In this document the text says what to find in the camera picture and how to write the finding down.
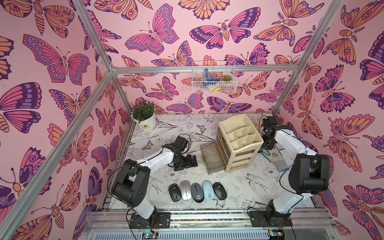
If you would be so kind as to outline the silver computer mouse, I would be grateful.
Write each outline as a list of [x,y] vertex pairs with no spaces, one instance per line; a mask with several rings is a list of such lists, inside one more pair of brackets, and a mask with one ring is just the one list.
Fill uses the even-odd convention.
[[180,182],[180,191],[184,201],[189,201],[192,199],[191,184],[188,180]]

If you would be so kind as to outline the cream drawer organizer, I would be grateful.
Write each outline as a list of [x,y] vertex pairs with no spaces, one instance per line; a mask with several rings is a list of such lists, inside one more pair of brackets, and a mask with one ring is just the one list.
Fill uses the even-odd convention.
[[250,166],[264,140],[248,115],[236,115],[219,122],[217,145],[225,163],[225,172]]

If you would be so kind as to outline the grey computer mouse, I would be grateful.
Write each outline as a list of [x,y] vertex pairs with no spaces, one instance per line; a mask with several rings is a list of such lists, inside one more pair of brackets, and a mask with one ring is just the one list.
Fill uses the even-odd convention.
[[204,191],[199,183],[193,183],[191,185],[192,198],[197,203],[202,203],[204,201]]

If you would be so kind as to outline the grey translucent bottom drawer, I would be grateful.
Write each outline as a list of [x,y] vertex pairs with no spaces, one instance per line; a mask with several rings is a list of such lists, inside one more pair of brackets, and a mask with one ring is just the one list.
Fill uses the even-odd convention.
[[200,146],[202,159],[208,174],[217,173],[226,169],[226,164],[220,153],[217,143],[207,143]]

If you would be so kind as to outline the light blue computer mouse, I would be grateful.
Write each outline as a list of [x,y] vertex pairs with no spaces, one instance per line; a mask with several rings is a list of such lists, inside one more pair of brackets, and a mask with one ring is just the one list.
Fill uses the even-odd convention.
[[202,188],[204,192],[204,197],[207,201],[213,200],[215,198],[213,184],[209,180],[204,180],[202,182]]

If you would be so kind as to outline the black glossy computer mouse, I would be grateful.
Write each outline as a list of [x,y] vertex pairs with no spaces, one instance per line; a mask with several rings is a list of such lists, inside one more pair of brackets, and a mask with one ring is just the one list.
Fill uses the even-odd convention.
[[228,196],[227,192],[221,183],[215,182],[213,184],[213,189],[214,189],[214,192],[215,192],[218,200],[224,201],[227,198],[227,196]]

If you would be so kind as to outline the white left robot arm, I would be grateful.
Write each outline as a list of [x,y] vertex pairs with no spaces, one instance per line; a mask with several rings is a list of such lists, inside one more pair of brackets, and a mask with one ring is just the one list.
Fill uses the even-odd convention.
[[150,176],[169,164],[175,171],[196,167],[196,157],[188,154],[191,143],[191,138],[185,139],[180,134],[174,142],[161,146],[156,153],[137,161],[127,159],[112,172],[109,180],[113,180],[113,183],[107,184],[108,192],[135,212],[128,220],[130,228],[169,227],[166,221],[170,219],[170,213],[159,214],[158,209],[146,197]]

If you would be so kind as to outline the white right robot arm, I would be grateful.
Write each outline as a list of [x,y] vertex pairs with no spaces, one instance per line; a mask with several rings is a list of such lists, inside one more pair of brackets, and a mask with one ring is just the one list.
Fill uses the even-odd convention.
[[294,162],[286,168],[289,186],[266,206],[265,219],[271,225],[282,225],[290,219],[292,210],[303,200],[328,190],[330,159],[308,148],[287,125],[280,125],[274,116],[262,118],[261,136],[264,141],[259,153],[271,151],[280,144]]

